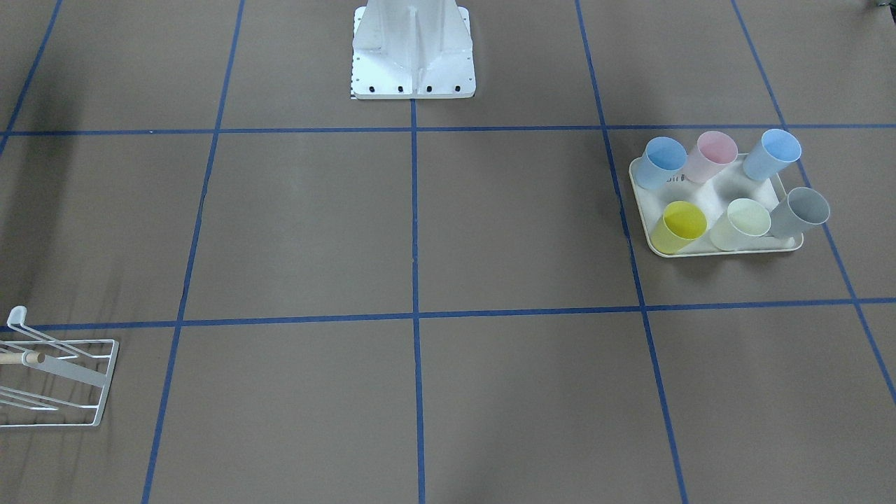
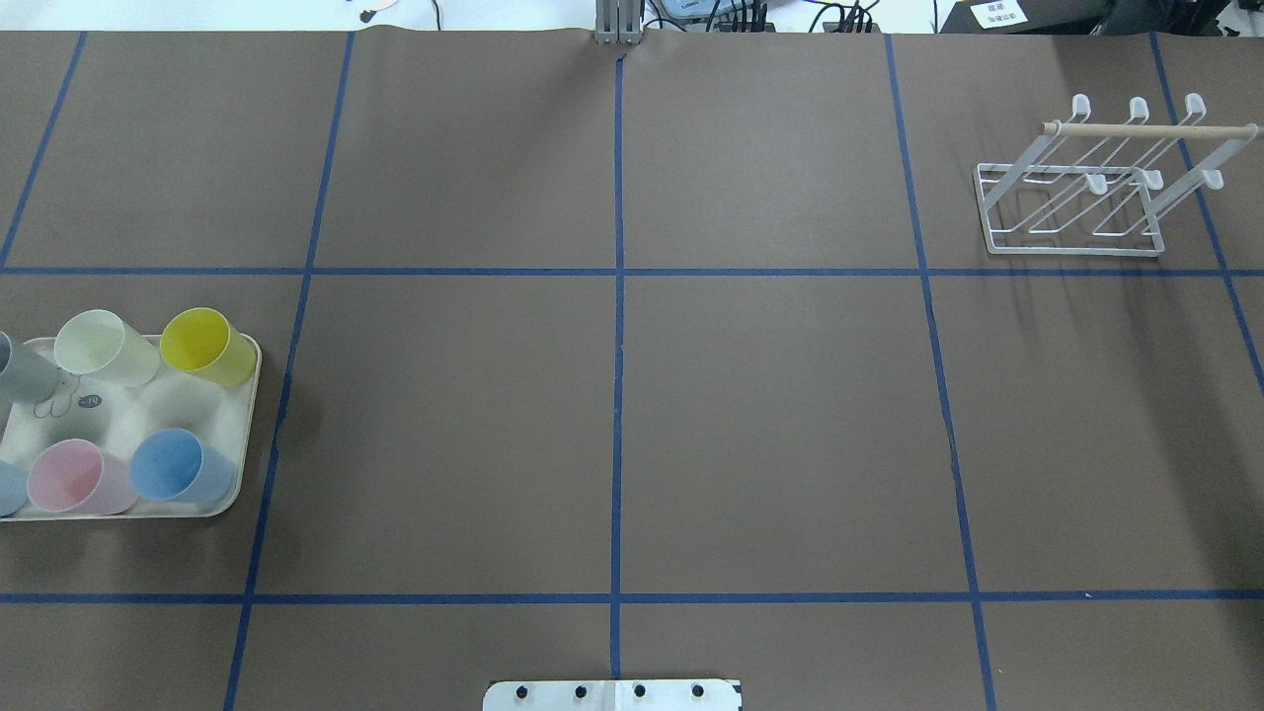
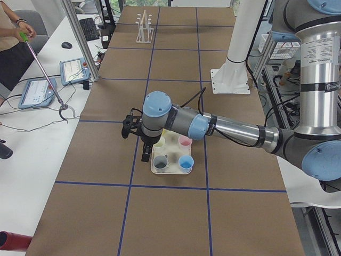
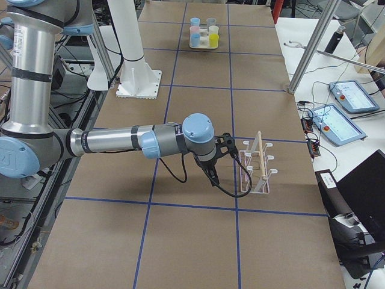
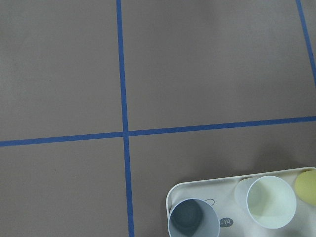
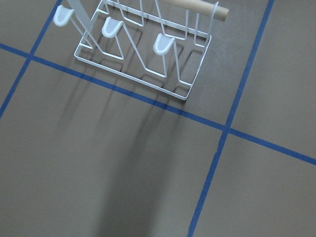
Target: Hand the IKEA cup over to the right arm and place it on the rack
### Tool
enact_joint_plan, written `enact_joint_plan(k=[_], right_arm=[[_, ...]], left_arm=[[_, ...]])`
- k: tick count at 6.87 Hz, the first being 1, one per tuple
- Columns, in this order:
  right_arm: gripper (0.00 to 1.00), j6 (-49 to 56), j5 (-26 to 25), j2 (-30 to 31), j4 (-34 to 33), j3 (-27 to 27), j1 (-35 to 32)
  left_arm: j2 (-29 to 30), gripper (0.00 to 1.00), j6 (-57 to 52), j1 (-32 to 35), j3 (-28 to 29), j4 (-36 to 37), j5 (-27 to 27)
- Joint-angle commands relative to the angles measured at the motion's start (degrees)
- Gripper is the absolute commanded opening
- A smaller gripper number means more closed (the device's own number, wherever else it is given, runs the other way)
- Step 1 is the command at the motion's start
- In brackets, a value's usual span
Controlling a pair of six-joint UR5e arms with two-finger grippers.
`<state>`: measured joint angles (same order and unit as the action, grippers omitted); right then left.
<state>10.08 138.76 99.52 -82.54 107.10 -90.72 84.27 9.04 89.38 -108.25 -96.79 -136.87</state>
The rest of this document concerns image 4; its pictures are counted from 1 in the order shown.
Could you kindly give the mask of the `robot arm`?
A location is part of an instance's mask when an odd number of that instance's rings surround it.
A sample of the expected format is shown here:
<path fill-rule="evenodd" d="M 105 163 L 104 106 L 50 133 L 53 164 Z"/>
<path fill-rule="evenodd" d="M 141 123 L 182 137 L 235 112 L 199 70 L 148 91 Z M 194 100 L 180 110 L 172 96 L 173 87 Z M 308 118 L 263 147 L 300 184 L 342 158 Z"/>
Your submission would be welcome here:
<path fill-rule="evenodd" d="M 8 1 L 14 23 L 10 115 L 1 125 L 1 174 L 24 178 L 84 154 L 141 151 L 147 158 L 194 155 L 214 186 L 220 139 L 201 113 L 182 124 L 132 126 L 100 131 L 55 129 L 48 123 L 55 38 L 94 32 L 91 1 Z"/>

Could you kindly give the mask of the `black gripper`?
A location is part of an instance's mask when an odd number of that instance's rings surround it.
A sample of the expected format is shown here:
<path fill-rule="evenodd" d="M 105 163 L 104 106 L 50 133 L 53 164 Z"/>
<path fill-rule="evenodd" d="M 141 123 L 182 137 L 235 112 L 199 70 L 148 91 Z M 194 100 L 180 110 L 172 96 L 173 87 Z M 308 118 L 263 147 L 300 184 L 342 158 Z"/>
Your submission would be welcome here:
<path fill-rule="evenodd" d="M 211 158 L 210 160 L 207 161 L 202 161 L 198 155 L 194 155 L 194 159 L 197 163 L 197 165 L 204 171 L 205 173 L 208 174 L 208 178 L 211 182 L 212 186 L 218 186 L 220 184 L 219 178 L 217 175 L 217 171 L 215 169 L 215 165 L 217 163 L 217 159 L 215 157 Z"/>

